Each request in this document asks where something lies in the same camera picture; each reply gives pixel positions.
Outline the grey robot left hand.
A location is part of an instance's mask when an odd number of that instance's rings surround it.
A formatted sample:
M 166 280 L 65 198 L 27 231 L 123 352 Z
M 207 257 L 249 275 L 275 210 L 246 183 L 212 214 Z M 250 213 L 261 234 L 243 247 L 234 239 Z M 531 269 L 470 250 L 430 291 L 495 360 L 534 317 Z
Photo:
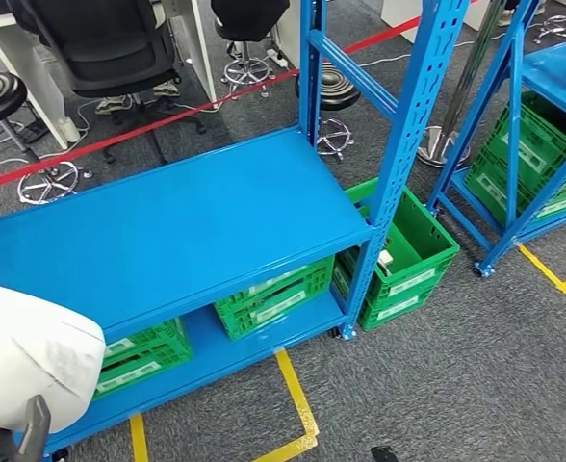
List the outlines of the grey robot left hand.
M 13 432 L 0 427 L 0 462 L 40 461 L 49 434 L 51 416 L 40 395 L 31 398 L 26 407 L 26 423 L 16 445 Z

